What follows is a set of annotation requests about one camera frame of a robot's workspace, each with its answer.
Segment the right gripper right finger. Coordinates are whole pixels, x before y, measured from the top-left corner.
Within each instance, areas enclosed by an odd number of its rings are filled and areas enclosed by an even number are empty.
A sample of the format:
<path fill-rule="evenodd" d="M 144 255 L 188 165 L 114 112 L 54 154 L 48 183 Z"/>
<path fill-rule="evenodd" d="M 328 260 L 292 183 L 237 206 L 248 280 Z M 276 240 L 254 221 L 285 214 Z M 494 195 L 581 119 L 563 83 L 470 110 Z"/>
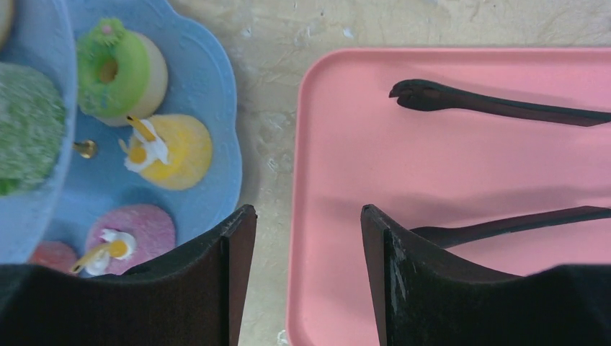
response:
<path fill-rule="evenodd" d="M 608 345 L 609 265 L 558 265 L 518 276 L 450 247 L 609 217 L 609 208 L 580 206 L 454 229 L 407 229 L 365 205 L 360 223 L 380 344 Z"/>

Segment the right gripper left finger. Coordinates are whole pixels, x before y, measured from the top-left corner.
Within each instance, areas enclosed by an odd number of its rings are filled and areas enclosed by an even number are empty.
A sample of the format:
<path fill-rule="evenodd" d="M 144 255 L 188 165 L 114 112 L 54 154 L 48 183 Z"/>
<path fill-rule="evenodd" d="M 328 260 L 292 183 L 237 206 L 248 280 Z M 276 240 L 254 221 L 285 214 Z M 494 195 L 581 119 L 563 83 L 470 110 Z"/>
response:
<path fill-rule="evenodd" d="M 3 345 L 237 345 L 257 229 L 243 205 L 122 275 L 1 266 Z"/>

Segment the yellow small cake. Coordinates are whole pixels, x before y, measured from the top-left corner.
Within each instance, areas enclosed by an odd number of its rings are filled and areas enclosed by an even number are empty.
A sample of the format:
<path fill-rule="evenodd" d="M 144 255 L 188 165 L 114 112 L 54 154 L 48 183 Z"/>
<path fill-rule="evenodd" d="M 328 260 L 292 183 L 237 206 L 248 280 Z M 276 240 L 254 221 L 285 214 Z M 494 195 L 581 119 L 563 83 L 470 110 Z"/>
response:
<path fill-rule="evenodd" d="M 213 158 L 213 142 L 206 126 L 184 114 L 126 117 L 133 129 L 128 142 L 119 144 L 126 154 L 125 168 L 167 190 L 194 187 L 206 175 Z"/>

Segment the blue three-tier cake stand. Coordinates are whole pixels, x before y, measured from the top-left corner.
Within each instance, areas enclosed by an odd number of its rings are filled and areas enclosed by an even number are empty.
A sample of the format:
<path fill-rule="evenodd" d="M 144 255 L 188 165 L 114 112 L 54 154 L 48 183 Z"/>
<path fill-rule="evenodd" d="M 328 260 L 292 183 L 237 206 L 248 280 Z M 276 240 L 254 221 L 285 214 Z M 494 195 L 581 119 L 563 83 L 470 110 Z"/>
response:
<path fill-rule="evenodd" d="M 128 138 L 130 130 L 108 127 L 76 106 L 76 39 L 103 17 L 121 19 L 128 29 L 152 39 L 164 55 L 169 85 L 159 112 L 192 115 L 208 128 L 212 163 L 194 187 L 169 191 L 129 172 L 117 141 Z M 1 199 L 2 263 L 27 262 L 43 240 L 62 241 L 83 254 L 94 222 L 124 205 L 163 208 L 173 219 L 178 244 L 209 231 L 234 211 L 242 158 L 233 69 L 217 38 L 177 14 L 167 1 L 18 1 L 1 60 L 48 76 L 68 111 L 53 173 L 36 189 Z"/>

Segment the black serving tongs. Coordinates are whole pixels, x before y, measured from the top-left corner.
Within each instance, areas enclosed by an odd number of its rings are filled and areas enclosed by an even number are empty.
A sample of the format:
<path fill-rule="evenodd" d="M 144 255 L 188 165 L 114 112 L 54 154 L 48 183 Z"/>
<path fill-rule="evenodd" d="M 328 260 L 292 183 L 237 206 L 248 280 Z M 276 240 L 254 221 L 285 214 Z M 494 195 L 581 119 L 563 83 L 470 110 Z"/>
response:
<path fill-rule="evenodd" d="M 422 112 L 455 108 L 581 127 L 592 127 L 610 122 L 609 112 L 490 97 L 424 79 L 400 81 L 392 86 L 388 96 L 395 98 L 396 103 L 403 108 Z M 609 208 L 586 205 L 457 228 L 423 226 L 412 229 L 411 232 L 441 248 L 447 249 L 503 234 L 609 217 Z"/>

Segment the green frosted cake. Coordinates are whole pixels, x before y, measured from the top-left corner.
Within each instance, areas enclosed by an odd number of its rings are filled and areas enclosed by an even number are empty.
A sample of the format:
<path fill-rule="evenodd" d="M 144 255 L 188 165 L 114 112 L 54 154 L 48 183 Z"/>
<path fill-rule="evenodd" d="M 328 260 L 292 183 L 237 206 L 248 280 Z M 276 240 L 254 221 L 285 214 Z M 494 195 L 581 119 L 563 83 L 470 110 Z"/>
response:
<path fill-rule="evenodd" d="M 78 106 L 105 125 L 152 116 L 169 83 L 166 59 L 147 36 L 114 17 L 102 18 L 76 42 Z"/>

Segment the green purple small cake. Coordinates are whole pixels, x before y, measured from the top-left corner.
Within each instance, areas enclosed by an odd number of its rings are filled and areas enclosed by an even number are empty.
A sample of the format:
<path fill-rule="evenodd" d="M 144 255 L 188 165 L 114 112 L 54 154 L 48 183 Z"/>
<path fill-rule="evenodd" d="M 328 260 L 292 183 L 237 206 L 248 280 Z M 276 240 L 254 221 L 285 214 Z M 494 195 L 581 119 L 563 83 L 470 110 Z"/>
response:
<path fill-rule="evenodd" d="M 45 74 L 1 64 L 1 195 L 32 190 L 53 171 L 65 135 L 66 109 Z"/>

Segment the pink sprinkled cake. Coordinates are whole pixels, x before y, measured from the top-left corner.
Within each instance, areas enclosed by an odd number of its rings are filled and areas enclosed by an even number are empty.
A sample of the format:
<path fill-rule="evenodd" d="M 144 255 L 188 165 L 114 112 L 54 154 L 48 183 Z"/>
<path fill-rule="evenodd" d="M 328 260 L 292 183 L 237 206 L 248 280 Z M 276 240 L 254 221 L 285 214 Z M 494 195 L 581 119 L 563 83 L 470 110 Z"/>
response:
<path fill-rule="evenodd" d="M 38 244 L 28 262 L 72 275 L 72 266 L 76 263 L 75 251 L 61 241 L 42 241 Z"/>

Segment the pink serving tray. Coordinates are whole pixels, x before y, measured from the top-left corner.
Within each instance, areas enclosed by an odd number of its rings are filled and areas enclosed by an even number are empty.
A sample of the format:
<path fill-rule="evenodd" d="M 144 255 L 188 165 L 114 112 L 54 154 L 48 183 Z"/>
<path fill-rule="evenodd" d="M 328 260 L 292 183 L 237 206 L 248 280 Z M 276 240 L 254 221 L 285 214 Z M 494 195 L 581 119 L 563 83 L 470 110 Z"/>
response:
<path fill-rule="evenodd" d="M 610 125 L 465 110 L 388 94 L 426 79 L 503 99 L 610 110 L 609 48 L 337 50 L 300 84 L 286 330 L 292 345 L 376 345 L 360 214 L 459 227 L 610 205 Z"/>

